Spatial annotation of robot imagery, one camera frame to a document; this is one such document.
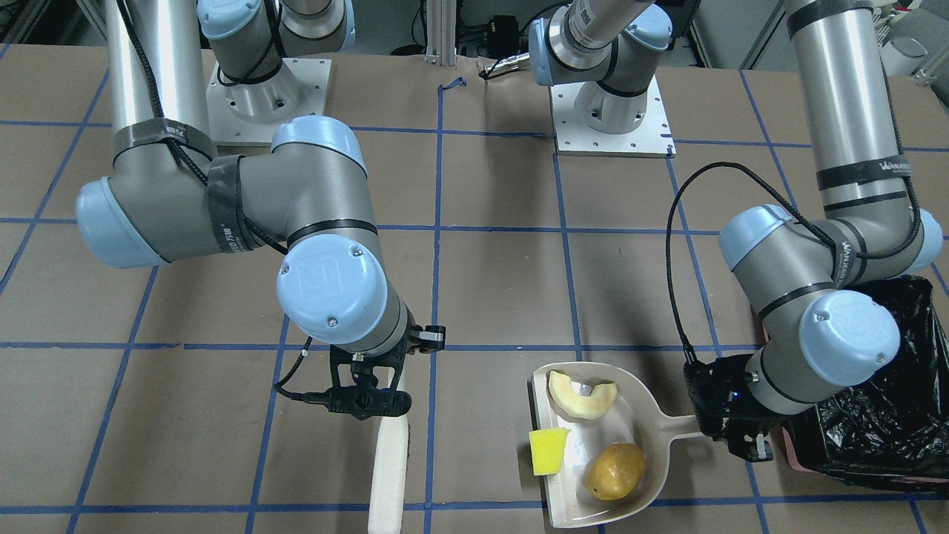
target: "yellow sponge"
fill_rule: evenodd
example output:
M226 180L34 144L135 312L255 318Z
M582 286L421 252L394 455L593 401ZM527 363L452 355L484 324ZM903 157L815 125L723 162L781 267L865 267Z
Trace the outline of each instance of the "yellow sponge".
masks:
M534 430L530 438L530 461L534 475L552 475L560 472L564 463L564 448L567 447L569 429Z

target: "trash bag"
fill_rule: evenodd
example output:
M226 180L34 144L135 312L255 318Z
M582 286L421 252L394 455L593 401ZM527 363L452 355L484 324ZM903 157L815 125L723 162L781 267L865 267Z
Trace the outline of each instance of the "trash bag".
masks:
M900 350L864 384L789 419L789 452L848 484L949 496L949 350L932 284L899 277L848 289L893 314Z

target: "electrical cable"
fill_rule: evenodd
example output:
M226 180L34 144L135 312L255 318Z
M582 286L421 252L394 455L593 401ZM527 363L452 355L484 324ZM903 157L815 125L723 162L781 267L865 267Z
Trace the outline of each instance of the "electrical cable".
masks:
M281 395L285 396L286 398L290 400L295 400L295 401L304 400L303 399L304 395L302 393L297 393L295 391L287 391L284 389L284 385L287 384L290 378L292 378L293 375L296 374L297 370L300 369L300 364L303 363L303 359L307 357L307 354L309 354L309 344L312 342L313 342L313 338L308 337L307 341L305 341L303 344L303 349L300 350L300 355L297 356L297 360L293 362L293 367L291 367L290 370L287 371L287 374L285 374L283 378L281 378L279 381L273 384L274 391L280 393Z
M217 68L217 73L216 73L217 82L221 84L221 86L233 87L233 86L239 86L241 84L245 84L251 78L251 75L253 74L253 72L257 70L261 65L263 65L264 61L267 59L268 54L270 54L270 49L275 47L277 44L276 36L277 36L277 32L280 29L280 18L283 16L283 14L284 14L284 5L283 3L280 3L279 6L277 6L277 14L274 15L273 22L270 24L270 42L267 43L267 47L264 48L264 53L260 54L260 57L257 58L257 61L253 63L253 67L248 69L247 74L239 78L232 78L230 74L225 73L225 75L229 79L231 79L230 82L225 82L224 80L221 80L221 67ZM277 70L281 68L283 68L282 62L281 62L281 65L277 67Z
M550 4L549 6L543 8L542 10L537 11L530 19L528 19L528 22L526 22L524 26L521 27L521 31L520 33L518 33L518 35L524 35L524 32L528 30L530 23L533 22L537 17L543 15L544 13L554 8L561 8L563 6L568 6L569 4L570 4L569 2L558 2L556 4Z
M685 189L692 184L699 176L706 173L709 170L719 167L728 167L737 169L749 178L751 178L755 183L760 185L765 191L768 192L781 206L788 210L791 215L801 223L802 226L811 231L821 242L823 242L831 250L834 249L835 244L832 238L823 232L820 228L817 228L810 223L809 220L805 219L799 211L797 211L794 206L791 205L784 197L781 196L770 184L768 184L760 176L756 175L751 169L742 165L741 163L735 162L714 162L705 165L686 180L682 187L679 189L679 192L676 193L676 197L672 200L672 206L669 208L669 217L666 220L665 224L665 280L669 290L669 303L672 306L672 317L676 321L676 330L679 332L679 339L682 342L682 351L685 353L685 360L688 363L695 363L698 358L696 357L695 347L692 346L692 343L689 342L689 337L685 333L685 329L682 327L682 320L679 317L679 306L676 303L676 291L673 288L672 283L672 221L676 216L676 208L679 207L679 202L682 199L682 195L685 193Z
M148 87L148 97L149 103L152 107L152 113L155 115L156 119L162 119L164 118L165 114L164 109L161 106L161 99L158 96L158 81L155 78L155 72L152 70L152 65L148 61L148 56L145 54L145 49L141 45L141 40L135 32L135 27L132 24L132 15L128 9L128 4L126 4L126 0L116 0L116 6L119 8L119 14L121 15L122 22L125 25L125 31L128 33L129 41L132 43L132 48L139 57L141 68L145 73L145 84ZM171 152L172 158L174 158L176 162L183 163L188 168L188 170L190 170L191 173L195 175L201 184L207 187L208 175L206 175L204 171L202 171L197 165L197 163L191 159L191 156L189 156L188 153L184 151L182 144L179 143L178 140L171 138L166 139L165 144L168 146L168 150ZM250 230L270 248L282 255L287 254L287 247L281 245L276 240L267 235L266 232L261 230L261 228L251 221L247 216L244 216L244 224L247 225L248 230Z

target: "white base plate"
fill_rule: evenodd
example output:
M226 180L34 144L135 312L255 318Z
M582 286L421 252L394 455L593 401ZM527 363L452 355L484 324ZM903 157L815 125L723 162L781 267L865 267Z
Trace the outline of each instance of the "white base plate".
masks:
M627 134L605 134L594 130L577 115L573 102L584 84L550 88L557 152L572 156L629 156L664 158L676 154L672 130L654 76L649 83L649 106L640 126Z
M302 115L323 115L326 109L326 91L329 89L329 71L332 62L328 59L285 59L293 75L300 81L304 100L293 110L289 118L274 123L249 123L232 110L225 95L226 87L219 84L214 73L206 91L208 118L211 122L211 140L218 146L270 146L274 132L280 124Z

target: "velcro strap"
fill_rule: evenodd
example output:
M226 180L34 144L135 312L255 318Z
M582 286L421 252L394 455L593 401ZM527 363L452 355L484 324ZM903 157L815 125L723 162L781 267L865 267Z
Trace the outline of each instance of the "velcro strap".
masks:
M839 167L831 167L817 173L817 188L821 191L851 183L869 183L890 178L912 176L909 160L903 155L889 156L878 160L867 160Z
M860 273L866 268L866 260L857 258L858 252L864 252L864 244L860 242L861 236L857 234L858 242L855 243L840 227L829 220L817 220L814 225L833 239L833 273L830 279L833 280L837 289L841 289L856 278L858 264Z
M208 213L217 248L221 252L246 252L257 248L244 223L240 192L240 159L222 156L211 161L208 169Z
M143 144L162 143L166 139L174 139L202 156L211 159L214 153L214 143L201 130L185 123L173 121L167 117L148 119L140 123L126 126L112 136L112 163L124 151L142 146Z
M873 3L868 0L817 0L788 17L788 35L793 37L805 26L850 10L873 11Z

